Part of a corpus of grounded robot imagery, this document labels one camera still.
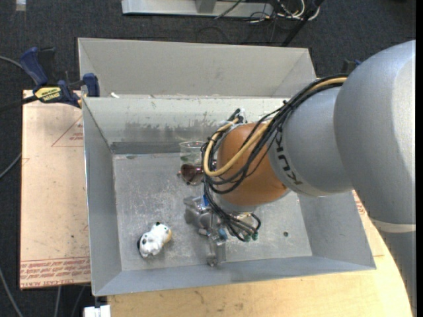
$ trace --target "wire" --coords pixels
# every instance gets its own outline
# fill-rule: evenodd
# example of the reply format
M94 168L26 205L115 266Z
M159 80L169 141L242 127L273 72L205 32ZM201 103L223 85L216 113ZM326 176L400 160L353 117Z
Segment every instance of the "wire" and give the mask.
M19 67L19 68L21 68L22 70L25 71L25 69L22 67L22 65L18 61L9 59L8 57L2 56L2 55L0 55L0 59L3 60L3 61L6 61L6 62L12 63L13 65L15 65L15 66L17 66L17 67ZM37 84L36 79L34 79L33 77L31 77L31 79Z
M306 88L304 88L298 94L296 94L293 98L291 98L291 100L289 100L288 102L284 102L284 105L277 110L276 115L270 121L266 122L266 125L265 125L266 130L262 130L262 128L260 128L253 136L249 135L246 138L246 140L244 141L243 145L241 146L242 148L240 149L240 151L237 154L235 154L235 156L232 158L232 159L234 159L235 157L238 157L239 153L241 151L245 152L245 150L243 150L243 149L249 143L251 145L253 142L257 141L256 145L254 146L254 148L250 152L250 155L249 155L246 163L244 163L244 165L242 167L240 167L240 169L238 169L238 171L236 173L234 173L232 176L228 177L228 179L226 179L226 180L224 180L222 178L220 178L220 180L214 180L213 176L210 176L210 175L221 176L222 174L224 174L224 173L221 173L223 170L225 170L224 168L219 169L217 174L206 173L205 178L204 178L205 184L207 184L208 187L213 192L215 192L217 194L228 194L229 192L232 192L234 189L236 189L241 184L241 182L246 177L250 176L255 171L255 169L254 169L250 174L247 174L251 163L260 154L262 148L266 144L268 144L268 147L269 147L269 145L271 145L273 143L273 141L274 141L273 139L274 139L274 136L275 136L274 134L278 130L280 130L280 128L283 126L283 124L284 124L285 120L288 118L288 116L300 104L302 104L304 101L306 101L310 96L313 96L314 94L321 92L322 90L341 85L346 79L347 79L347 75L334 75L334 76L325 77L323 79L316 80L316 81L312 82L311 84L309 84ZM274 114L274 113L275 112L267 114L266 116L264 116L262 119L259 120L259 123L263 122L265 119L267 119L269 117L269 115ZM211 140L213 139L214 141L216 141L216 140L221 139L219 137L221 136L222 131L223 131L222 129L218 130L219 135L214 135L211 138ZM204 153L204 155L203 155L203 159L208 159L206 161L203 161L203 165L208 166L209 168L212 168L212 166L213 166L213 156L215 154L215 151L212 148L213 148L214 145L217 145L216 142L213 142L211 140L209 140L209 142L207 143L207 147L211 147L210 154L207 155L207 154ZM228 184L233 180L236 180L236 182L233 182L233 185L230 188L222 190L222 189L217 189L215 187L215 186L221 186L221 185L224 185L224 184Z
M9 62L9 63L12 63L13 65L15 65L15 66L17 66L17 67L19 67L19 68L23 69L23 68L22 68L22 66L20 65L20 63L19 63L18 61L15 61L15 60L9 59L8 57L2 56L2 55L0 55L0 59L2 59L2 60L4 60L4 61L7 61L7 62Z
M1 278L1 282L3 283L3 286L6 290L7 296L9 297L10 302L13 305L13 308L15 309L15 312L18 314L19 317L23 317L22 312L19 310L18 304L16 303L15 299L13 298L13 295L9 289L9 286L6 283L6 279L5 276L3 275L3 272L1 271L1 267L0 267L0 278Z
M61 287L59 287L59 289L58 289L58 296L56 297L56 306L54 308L54 315L53 315L53 317L58 317L59 303L60 303L60 295L61 295Z
M282 0L276 0L279 4L279 6L284 10L285 14L283 13L276 13L276 15L278 17L283 17L286 18L288 20L303 20L303 15L305 13L305 2L304 0L300 0L301 3L301 11L296 11L296 12L291 12L288 10L288 8L282 3ZM315 11L315 14L311 15L308 20L314 20L315 18L317 18L317 16L320 13L320 6L317 8L317 10Z
M81 297L82 297L82 294L84 293L85 288L86 288L86 286L83 286L82 289L81 289L81 291L79 292L79 295L77 297L77 300L75 301L75 305L73 305L71 317L74 317L74 315L75 315L75 313L76 313L76 311L78 309L78 304L79 304L79 301L81 300Z
M233 11L235 9L235 7L238 6L241 3L241 1L242 0L238 0L232 7L230 7L229 9L227 9L226 11L224 11L222 14L220 14L218 17L215 17L214 19L217 20L221 17L224 17L225 15L227 15L228 13Z
M4 175L6 175L10 169L12 169L12 167L19 161L21 156L22 156L22 153L19 153L18 157L15 160L13 160L13 162L0 174L0 179L4 177Z

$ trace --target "black cable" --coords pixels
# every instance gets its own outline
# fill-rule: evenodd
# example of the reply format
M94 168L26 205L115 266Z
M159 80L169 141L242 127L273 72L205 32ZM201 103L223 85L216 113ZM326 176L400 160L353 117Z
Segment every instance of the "black cable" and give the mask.
M324 0L315 0L311 2L309 8L307 8L305 12L304 18L302 18L293 28L293 30L288 34L284 42L282 43L281 47L287 47L292 39L295 38L297 33L304 27L305 23L309 20L309 18L315 13L315 11L320 7Z
M38 98L33 95L33 96L28 97L28 98L24 98L22 100L11 102L9 104L6 104L5 106L0 107L0 113L5 112L6 110L9 110L9 109L13 109L13 108L16 108L16 107L23 106L24 104L34 102L34 101L37 101L37 100L38 100Z
M247 177L247 170L249 169L251 162L256 158L256 156L258 156L259 152L261 151L263 146L268 142L268 140L271 138L271 136L274 134L274 132L284 123L284 121L288 117L288 115L292 111L294 111L301 103L303 103L305 100L307 100L310 96L312 96L312 95L314 95L314 94L316 94L316 93L318 93L322 90L332 88L332 87L336 87L337 85L340 85L340 84L327 85L327 86L324 86L322 88L317 88L316 90L313 90L311 92L309 92L309 90L314 88L316 85L321 84L323 82L326 82L330 79L335 79L335 78L339 78L339 77L346 77L346 76L347 75L345 75L345 74L333 75L333 76L325 77L323 79L316 80L316 81L312 82L311 84L309 84L302 91L300 91L297 95L295 95L291 100L289 100L281 108L279 108L279 113L276 116L273 117L273 119L271 120L271 124L268 126L267 130L264 132L262 137L258 140L258 143L252 149L252 152L250 153L250 156L247 159L247 162L244 164L243 167L241 167L236 173L234 173L231 177L227 178L226 180L215 181L215 180L213 180L213 178L206 176L204 181L207 182L210 185L211 189L217 194L228 194L229 192L236 189L241 184L241 182L245 179L245 177ZM215 153L215 151L212 151L211 154L210 154L210 161L209 161L209 167L210 168L212 167L212 159L213 159L214 153ZM238 177L239 177L239 179L230 188L227 188L226 190L219 190L219 189L217 189L216 187L213 186L213 185L218 186L218 185L227 184L228 182L233 181Z
M241 3L242 0L238 0L231 8L227 9L226 11L224 11L222 14L220 14L218 17L215 17L215 20L224 17L225 15L227 15L228 13L230 13L231 11L233 11L235 9L236 6L238 6Z

